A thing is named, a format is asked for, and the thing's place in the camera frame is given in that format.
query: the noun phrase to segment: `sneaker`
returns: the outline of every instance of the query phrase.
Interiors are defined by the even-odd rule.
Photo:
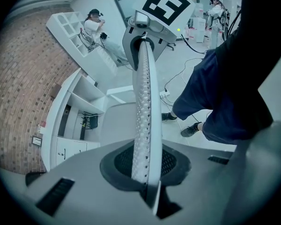
[[[161,119],[162,119],[162,121],[167,121],[167,120],[175,120],[175,119],[177,119],[177,117],[173,117],[171,115],[171,113],[168,112],[168,113],[162,113],[161,114]]]
[[[187,127],[186,129],[184,129],[183,131],[181,131],[181,135],[183,137],[191,137],[192,135],[194,135],[196,132],[198,132],[198,124],[200,122],[196,122],[195,124],[193,124],[190,127]]]

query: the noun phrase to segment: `woman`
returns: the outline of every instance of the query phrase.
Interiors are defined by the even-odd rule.
[[[86,33],[93,38],[95,43],[103,46],[106,50],[114,54],[120,63],[124,65],[129,64],[121,45],[111,41],[108,36],[106,36],[106,38],[101,38],[101,34],[104,33],[103,25],[105,20],[100,20],[99,14],[99,10],[97,9],[93,9],[89,12],[88,17],[84,22],[84,29]]]
[[[215,49],[218,45],[218,33],[223,30],[220,17],[225,11],[225,6],[219,0],[210,0],[210,4],[214,6],[211,10],[207,11],[207,15],[209,15],[208,25],[212,24],[210,49]]]

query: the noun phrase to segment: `white floor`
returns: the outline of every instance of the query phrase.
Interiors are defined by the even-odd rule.
[[[189,42],[190,45],[199,52],[204,52],[207,48],[203,44],[195,43],[193,41]],[[181,72],[185,66],[185,62],[189,59],[194,58],[203,58],[203,54],[196,53],[192,51],[183,41],[176,42],[175,51],[172,51],[171,48],[166,47],[159,59],[156,61],[156,69],[158,76],[158,87],[159,91],[164,90],[164,85],[168,82],[173,76]],[[201,59],[194,59],[186,62],[185,71],[175,77],[167,86],[167,90],[170,92],[169,100],[165,100],[168,104],[173,104],[173,102],[179,97],[181,92],[185,87],[185,82],[188,81],[189,77],[192,74],[193,68],[195,65],[199,64]],[[118,75],[116,78],[115,87],[122,87],[132,85],[132,71],[126,67],[118,68]],[[168,112],[169,109],[167,105],[161,101],[161,110],[162,112]],[[202,110],[194,114],[195,118],[199,121],[205,121],[207,114],[210,110]],[[191,126],[195,123],[196,120],[190,116],[185,121],[177,119],[177,121],[167,121],[163,122],[163,139],[169,140],[176,143],[181,143],[188,146],[200,147],[205,149],[214,149],[214,150],[226,150],[234,151],[234,145],[226,145],[217,142],[208,141],[201,132],[197,132],[194,136],[190,138],[184,138],[180,135],[181,129]]]

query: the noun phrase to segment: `person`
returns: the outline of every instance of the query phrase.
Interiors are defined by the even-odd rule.
[[[103,26],[105,24],[105,20],[100,20],[99,15],[100,12],[98,9],[92,9],[89,12],[84,22],[84,29],[86,33],[93,38],[95,43],[114,54],[120,63],[124,65],[129,64],[124,49],[121,45],[113,42],[109,36],[106,38],[104,38],[104,36],[101,37],[101,34],[104,33]]]
[[[185,120],[202,109],[213,110],[205,122],[198,121],[184,129],[183,137],[201,131],[208,140],[238,145],[272,124],[258,88],[281,57],[281,36],[265,36],[268,31],[264,27],[256,33],[252,8],[258,8],[260,1],[242,0],[238,29],[219,47],[207,51],[172,111],[162,113],[162,120],[169,121],[177,117]],[[267,13],[275,14],[275,9],[271,7]]]
[[[220,23],[220,17],[225,10],[225,6],[219,0],[210,0],[210,4],[214,7],[207,11],[208,25],[211,26],[211,45],[210,49],[215,49],[218,45],[218,34],[223,31],[223,26]]]

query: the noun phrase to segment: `white cabinet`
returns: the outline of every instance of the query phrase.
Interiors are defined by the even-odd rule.
[[[59,165],[71,156],[74,156],[75,154],[84,152],[86,150],[86,142],[58,137],[56,146],[56,165]]]

